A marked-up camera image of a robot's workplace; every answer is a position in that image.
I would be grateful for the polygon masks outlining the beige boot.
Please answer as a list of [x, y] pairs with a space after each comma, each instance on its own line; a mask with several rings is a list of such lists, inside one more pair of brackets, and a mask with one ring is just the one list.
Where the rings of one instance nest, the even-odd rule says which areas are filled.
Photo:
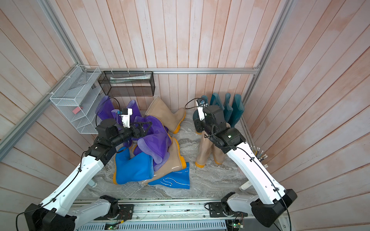
[[213, 154], [215, 163], [218, 165], [223, 164], [223, 162], [225, 161], [227, 157], [227, 155], [224, 154], [224, 152], [220, 148], [216, 147], [214, 144], [212, 145], [212, 154]]
[[195, 161], [195, 165], [199, 168], [205, 167], [208, 158], [211, 154], [211, 148], [213, 143], [210, 141], [209, 138], [206, 137], [207, 134], [205, 131], [202, 132], [200, 143], [198, 146], [198, 155]]
[[184, 108], [180, 108], [173, 113], [160, 97], [156, 97], [145, 112], [145, 115], [152, 115], [158, 118], [171, 133], [177, 134], [180, 131], [181, 123], [186, 117], [186, 111]]
[[154, 176], [151, 179], [142, 181], [141, 184], [149, 184], [150, 182], [158, 180], [172, 172], [180, 171], [187, 167], [185, 159], [180, 154], [180, 146], [176, 138], [172, 138], [172, 144], [168, 148], [168, 153], [168, 160], [159, 168], [158, 171], [154, 171]]

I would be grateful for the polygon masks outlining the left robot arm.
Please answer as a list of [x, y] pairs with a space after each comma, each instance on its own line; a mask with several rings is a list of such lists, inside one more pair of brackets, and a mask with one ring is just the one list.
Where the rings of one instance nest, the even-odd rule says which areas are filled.
[[30, 204], [22, 212], [30, 231], [75, 231], [99, 217], [123, 218], [118, 200], [103, 195], [95, 202], [71, 209], [81, 191], [117, 153], [116, 147], [133, 138], [147, 135], [152, 123], [135, 122], [125, 127], [114, 119], [103, 120], [93, 145], [82, 153], [80, 163], [61, 185], [38, 205]]

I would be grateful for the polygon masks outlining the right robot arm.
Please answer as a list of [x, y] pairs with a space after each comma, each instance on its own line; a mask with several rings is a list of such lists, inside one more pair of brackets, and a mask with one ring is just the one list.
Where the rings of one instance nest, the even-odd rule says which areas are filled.
[[296, 192], [285, 189], [271, 176], [239, 130], [227, 126], [220, 107], [197, 106], [193, 121], [196, 131], [205, 132], [206, 138], [237, 164], [257, 192], [256, 196], [230, 193], [223, 203], [232, 212], [253, 214], [263, 226], [271, 227], [297, 199]]

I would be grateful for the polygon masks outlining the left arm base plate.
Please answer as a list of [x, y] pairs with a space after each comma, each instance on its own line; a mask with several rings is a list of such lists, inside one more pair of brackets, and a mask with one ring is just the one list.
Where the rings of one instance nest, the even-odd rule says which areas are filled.
[[134, 204], [119, 204], [119, 210], [117, 215], [105, 215], [103, 217], [98, 217], [94, 221], [101, 220], [118, 220], [118, 221], [127, 221], [133, 218]]

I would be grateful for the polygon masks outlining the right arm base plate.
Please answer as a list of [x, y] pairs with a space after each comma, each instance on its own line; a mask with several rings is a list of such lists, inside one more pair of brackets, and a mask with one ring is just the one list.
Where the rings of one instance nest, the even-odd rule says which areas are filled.
[[224, 202], [208, 202], [204, 205], [211, 218], [224, 218], [233, 216], [228, 205]]

